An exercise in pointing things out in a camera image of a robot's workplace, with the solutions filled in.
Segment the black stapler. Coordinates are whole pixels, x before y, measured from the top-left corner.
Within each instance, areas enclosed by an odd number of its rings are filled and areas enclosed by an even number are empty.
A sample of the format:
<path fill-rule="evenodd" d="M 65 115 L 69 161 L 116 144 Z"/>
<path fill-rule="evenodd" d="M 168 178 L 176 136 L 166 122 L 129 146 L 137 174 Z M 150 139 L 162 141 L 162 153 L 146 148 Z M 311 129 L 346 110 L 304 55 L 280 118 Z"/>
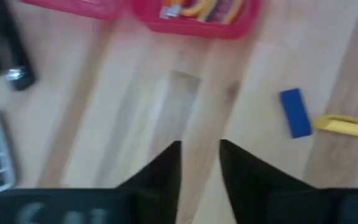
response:
<path fill-rule="evenodd" d="M 0 0 L 0 75 L 4 75 L 16 91 L 26 90 L 36 82 L 34 69 L 6 0 Z"/>

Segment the yellow highlighter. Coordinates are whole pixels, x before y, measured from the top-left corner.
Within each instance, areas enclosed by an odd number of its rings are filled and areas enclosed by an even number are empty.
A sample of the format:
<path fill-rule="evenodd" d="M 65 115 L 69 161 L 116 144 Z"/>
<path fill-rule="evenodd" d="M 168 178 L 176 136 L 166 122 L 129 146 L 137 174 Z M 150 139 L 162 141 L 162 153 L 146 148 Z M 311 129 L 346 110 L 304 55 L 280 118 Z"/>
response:
<path fill-rule="evenodd" d="M 329 114 L 313 121 L 316 129 L 358 137 L 358 118 Z"/>

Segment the pink translucent plastic pencil case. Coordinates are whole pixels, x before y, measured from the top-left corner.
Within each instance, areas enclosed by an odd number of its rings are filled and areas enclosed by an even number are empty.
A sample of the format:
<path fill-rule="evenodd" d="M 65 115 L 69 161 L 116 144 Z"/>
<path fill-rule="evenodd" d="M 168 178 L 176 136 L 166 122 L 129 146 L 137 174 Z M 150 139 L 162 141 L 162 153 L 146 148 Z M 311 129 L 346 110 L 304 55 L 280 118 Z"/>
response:
<path fill-rule="evenodd" d="M 217 0 L 209 12 L 198 16 L 160 18 L 163 6 L 180 5 L 181 0 L 21 0 L 46 9 L 69 12 L 101 20 L 114 20 L 130 11 L 150 30 L 205 38 L 235 39 L 251 30 L 260 17 L 265 0 L 246 0 L 232 24 L 223 24 L 230 0 Z M 185 0 L 191 6 L 196 0 Z"/>

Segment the blue eraser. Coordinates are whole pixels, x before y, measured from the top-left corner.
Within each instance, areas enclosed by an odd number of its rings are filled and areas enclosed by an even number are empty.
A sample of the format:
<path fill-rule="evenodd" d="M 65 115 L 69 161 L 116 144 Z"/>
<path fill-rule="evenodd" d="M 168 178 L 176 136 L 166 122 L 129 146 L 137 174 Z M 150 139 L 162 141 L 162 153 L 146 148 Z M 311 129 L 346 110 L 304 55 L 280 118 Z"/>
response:
<path fill-rule="evenodd" d="M 301 90 L 294 88 L 281 91 L 279 97 L 287 119 L 290 136 L 295 139 L 312 135 L 311 122 Z"/>

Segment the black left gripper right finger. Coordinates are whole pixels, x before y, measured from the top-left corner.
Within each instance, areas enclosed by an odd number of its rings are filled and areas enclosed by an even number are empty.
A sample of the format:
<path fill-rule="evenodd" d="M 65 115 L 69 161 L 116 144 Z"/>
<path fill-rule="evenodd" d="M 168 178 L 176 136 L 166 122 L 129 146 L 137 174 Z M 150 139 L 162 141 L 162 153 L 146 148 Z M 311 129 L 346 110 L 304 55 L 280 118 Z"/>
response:
<path fill-rule="evenodd" d="M 219 161 L 237 224 L 358 224 L 358 189 L 314 188 L 227 139 Z"/>

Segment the yellow pencil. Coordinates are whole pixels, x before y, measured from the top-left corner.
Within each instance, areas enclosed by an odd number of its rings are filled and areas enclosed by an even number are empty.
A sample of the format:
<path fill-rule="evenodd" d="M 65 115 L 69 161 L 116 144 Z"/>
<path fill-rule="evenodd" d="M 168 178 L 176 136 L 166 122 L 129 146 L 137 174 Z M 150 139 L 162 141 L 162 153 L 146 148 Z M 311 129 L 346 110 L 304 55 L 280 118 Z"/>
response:
<path fill-rule="evenodd" d="M 242 6 L 246 0 L 230 0 L 229 10 L 223 19 L 223 24 L 232 24 L 235 18 L 240 14 Z"/>

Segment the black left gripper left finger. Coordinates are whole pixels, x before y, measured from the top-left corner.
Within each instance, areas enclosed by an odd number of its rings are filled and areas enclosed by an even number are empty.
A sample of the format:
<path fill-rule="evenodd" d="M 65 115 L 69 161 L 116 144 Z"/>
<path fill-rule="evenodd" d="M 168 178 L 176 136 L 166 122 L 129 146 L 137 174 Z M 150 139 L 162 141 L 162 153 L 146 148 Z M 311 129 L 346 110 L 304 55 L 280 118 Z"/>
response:
<path fill-rule="evenodd" d="M 0 224 L 175 224 L 181 142 L 174 141 L 110 189 L 13 189 L 0 194 Z"/>

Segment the silver pencil sharpener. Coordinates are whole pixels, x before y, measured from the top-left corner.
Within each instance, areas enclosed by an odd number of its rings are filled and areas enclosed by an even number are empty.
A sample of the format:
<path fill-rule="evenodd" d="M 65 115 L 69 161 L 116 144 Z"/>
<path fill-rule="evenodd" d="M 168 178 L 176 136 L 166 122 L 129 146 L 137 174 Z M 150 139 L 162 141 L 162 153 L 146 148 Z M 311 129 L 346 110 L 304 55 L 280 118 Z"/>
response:
<path fill-rule="evenodd" d="M 180 14 L 181 6 L 173 5 L 173 6 L 163 6 L 160 10 L 160 18 L 161 19 L 169 19 L 171 17 L 178 17 Z"/>

